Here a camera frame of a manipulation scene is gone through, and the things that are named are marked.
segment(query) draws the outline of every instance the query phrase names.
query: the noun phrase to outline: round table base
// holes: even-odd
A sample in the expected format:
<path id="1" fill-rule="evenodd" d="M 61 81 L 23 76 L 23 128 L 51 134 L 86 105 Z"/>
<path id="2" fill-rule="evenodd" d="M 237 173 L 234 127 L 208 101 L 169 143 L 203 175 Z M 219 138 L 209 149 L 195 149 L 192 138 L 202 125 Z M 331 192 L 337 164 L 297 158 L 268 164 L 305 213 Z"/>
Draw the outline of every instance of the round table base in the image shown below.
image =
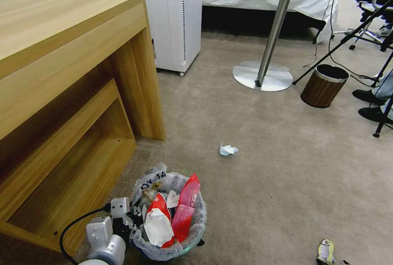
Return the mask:
<path id="1" fill-rule="evenodd" d="M 245 61 L 232 70 L 232 75 L 240 84 L 259 91 L 280 91 L 291 86 L 294 80 L 286 67 L 269 64 L 262 87 L 255 86 L 261 61 Z"/>

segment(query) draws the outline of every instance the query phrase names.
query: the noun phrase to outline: crumpled tissue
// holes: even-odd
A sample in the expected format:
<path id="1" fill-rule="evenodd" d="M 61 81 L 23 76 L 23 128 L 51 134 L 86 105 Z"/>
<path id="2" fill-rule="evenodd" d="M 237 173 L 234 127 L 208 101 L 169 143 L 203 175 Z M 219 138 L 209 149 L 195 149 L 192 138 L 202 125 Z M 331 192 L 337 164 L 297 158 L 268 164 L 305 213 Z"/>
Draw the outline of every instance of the crumpled tissue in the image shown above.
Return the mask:
<path id="1" fill-rule="evenodd" d="M 236 147 L 231 147 L 230 144 L 227 146 L 222 146 L 222 144 L 221 144 L 221 146 L 220 146 L 220 155 L 224 155 L 224 156 L 234 155 L 235 152 L 237 152 L 237 151 L 238 151 L 238 149 Z"/>

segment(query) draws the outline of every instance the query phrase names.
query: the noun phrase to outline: wooden desk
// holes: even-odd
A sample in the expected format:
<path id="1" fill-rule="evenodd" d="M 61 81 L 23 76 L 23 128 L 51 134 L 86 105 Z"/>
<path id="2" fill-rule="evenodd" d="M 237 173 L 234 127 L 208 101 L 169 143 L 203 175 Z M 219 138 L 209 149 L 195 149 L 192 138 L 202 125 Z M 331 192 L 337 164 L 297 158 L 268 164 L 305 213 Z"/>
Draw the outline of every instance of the wooden desk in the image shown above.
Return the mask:
<path id="1" fill-rule="evenodd" d="M 133 133 L 165 140 L 145 0 L 0 0 L 0 121 L 0 233 L 59 251 L 105 203 Z"/>

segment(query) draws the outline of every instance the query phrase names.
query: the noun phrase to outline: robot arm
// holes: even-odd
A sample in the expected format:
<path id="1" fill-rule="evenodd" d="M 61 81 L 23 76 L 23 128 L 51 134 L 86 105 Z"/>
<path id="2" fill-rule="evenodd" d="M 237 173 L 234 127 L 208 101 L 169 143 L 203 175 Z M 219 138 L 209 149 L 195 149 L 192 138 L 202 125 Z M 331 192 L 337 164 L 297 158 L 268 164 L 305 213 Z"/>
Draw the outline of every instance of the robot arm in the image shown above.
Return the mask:
<path id="1" fill-rule="evenodd" d="M 89 260 L 80 265 L 122 265 L 129 246 L 131 232 L 135 229 L 127 215 L 130 212 L 128 198 L 111 200 L 111 217 L 93 218 L 86 226 L 91 246 Z"/>

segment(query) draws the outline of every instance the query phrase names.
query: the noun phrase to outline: red packaging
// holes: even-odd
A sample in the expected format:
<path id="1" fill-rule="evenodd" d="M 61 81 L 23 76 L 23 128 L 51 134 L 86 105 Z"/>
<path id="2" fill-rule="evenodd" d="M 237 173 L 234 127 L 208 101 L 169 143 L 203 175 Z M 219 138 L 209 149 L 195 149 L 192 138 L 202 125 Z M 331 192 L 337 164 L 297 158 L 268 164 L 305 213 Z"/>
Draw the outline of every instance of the red packaging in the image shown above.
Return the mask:
<path id="1" fill-rule="evenodd" d="M 161 193 L 157 193 L 154 201 L 150 204 L 147 210 L 147 214 L 149 214 L 149 212 L 154 208 L 159 209 L 169 219 L 169 222 L 172 222 L 171 214 L 169 213 L 169 210 L 167 208 L 167 202 L 165 201 Z M 172 239 L 164 243 L 161 248 L 170 247 L 171 245 L 173 245 L 174 242 L 175 237 L 172 237 Z"/>
<path id="2" fill-rule="evenodd" d="M 199 182 L 198 176 L 192 174 L 180 192 L 179 205 L 183 204 L 193 208 L 200 189 L 201 183 Z"/>
<path id="3" fill-rule="evenodd" d="M 191 218 L 195 212 L 195 201 L 200 188 L 201 183 L 198 177 L 193 174 L 180 192 L 179 206 L 172 222 L 173 233 L 180 243 L 188 236 Z"/>
<path id="4" fill-rule="evenodd" d="M 173 217 L 172 229 L 175 238 L 181 243 L 188 236 L 188 231 L 191 226 L 191 218 L 194 215 L 195 209 L 185 205 L 179 205 L 176 214 Z"/>

